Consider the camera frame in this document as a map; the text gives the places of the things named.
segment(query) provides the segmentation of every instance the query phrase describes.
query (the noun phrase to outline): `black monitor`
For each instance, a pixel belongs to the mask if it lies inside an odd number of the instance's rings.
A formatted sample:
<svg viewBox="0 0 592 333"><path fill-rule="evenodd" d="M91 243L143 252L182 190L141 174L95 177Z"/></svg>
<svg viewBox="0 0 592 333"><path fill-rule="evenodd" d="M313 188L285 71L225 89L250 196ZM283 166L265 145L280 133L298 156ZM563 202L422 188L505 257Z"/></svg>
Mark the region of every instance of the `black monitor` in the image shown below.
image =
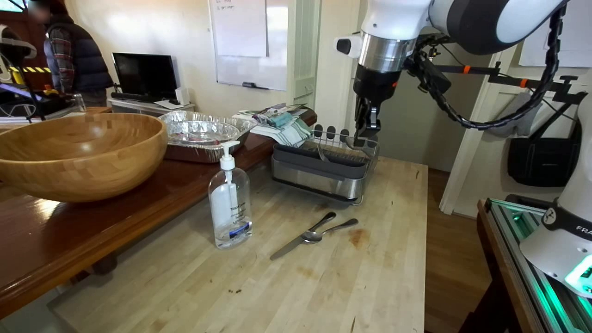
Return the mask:
<svg viewBox="0 0 592 333"><path fill-rule="evenodd" d="M124 94L174 99L177 82L171 56L113 53Z"/></svg>

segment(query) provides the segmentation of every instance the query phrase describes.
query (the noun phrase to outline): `knife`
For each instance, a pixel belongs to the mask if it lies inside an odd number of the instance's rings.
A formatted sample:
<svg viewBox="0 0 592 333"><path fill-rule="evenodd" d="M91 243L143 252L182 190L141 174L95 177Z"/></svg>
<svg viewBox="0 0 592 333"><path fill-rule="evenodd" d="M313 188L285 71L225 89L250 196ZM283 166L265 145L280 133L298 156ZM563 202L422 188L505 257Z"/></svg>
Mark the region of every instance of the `knife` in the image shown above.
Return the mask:
<svg viewBox="0 0 592 333"><path fill-rule="evenodd" d="M322 227L325 223L333 220L336 216L337 216L337 214L335 212L330 212L330 213L326 214L325 217L321 221L319 221L317 224L315 224L308 231L316 231L318 228ZM304 239L302 238L302 234L300 234L300 235L298 235L298 237L294 238L290 243L287 243L286 245L284 245L283 248L279 249L278 252L272 254L271 257L269 257L269 259L276 260L277 258L283 257L285 254L292 251L293 249L296 248L296 246L299 246L302 243L304 243Z"/></svg>

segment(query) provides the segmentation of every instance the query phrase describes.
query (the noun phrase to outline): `hand sanitizer bottle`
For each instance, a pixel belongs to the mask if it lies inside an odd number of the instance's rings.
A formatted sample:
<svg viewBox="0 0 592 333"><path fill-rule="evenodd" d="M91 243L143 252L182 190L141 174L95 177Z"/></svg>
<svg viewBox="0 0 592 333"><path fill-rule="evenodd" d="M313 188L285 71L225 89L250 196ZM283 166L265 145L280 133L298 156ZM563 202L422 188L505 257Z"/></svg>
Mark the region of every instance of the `hand sanitizer bottle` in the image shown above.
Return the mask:
<svg viewBox="0 0 592 333"><path fill-rule="evenodd" d="M236 168L229 149L238 141L222 143L224 156L220 160L221 171L210 181L210 208L214 223L215 244L220 249L231 248L252 233L249 176Z"/></svg>

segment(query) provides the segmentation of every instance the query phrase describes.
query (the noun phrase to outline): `person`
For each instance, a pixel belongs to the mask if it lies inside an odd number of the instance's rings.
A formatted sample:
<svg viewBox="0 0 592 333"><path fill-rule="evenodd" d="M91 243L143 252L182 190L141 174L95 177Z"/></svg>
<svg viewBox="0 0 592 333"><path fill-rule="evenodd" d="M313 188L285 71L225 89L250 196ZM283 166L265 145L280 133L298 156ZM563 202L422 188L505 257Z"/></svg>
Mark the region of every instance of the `person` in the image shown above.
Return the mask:
<svg viewBox="0 0 592 333"><path fill-rule="evenodd" d="M44 51L53 87L82 95L87 107L107 106L107 88L113 87L105 60L92 36L68 15L59 0L29 0L29 13L44 24Z"/></svg>

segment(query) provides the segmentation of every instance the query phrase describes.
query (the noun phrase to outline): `black bag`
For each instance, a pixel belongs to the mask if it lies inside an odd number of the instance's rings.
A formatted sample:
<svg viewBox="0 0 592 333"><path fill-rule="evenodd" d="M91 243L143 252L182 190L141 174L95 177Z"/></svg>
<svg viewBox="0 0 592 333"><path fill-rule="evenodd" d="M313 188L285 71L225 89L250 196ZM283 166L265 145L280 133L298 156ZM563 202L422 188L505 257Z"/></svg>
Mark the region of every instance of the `black bag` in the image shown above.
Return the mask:
<svg viewBox="0 0 592 333"><path fill-rule="evenodd" d="M517 182L537 187L563 187L575 170L580 155L582 128L577 121L570 138L542 138L549 126L566 112L563 105L533 135L512 139L508 152L508 174Z"/></svg>

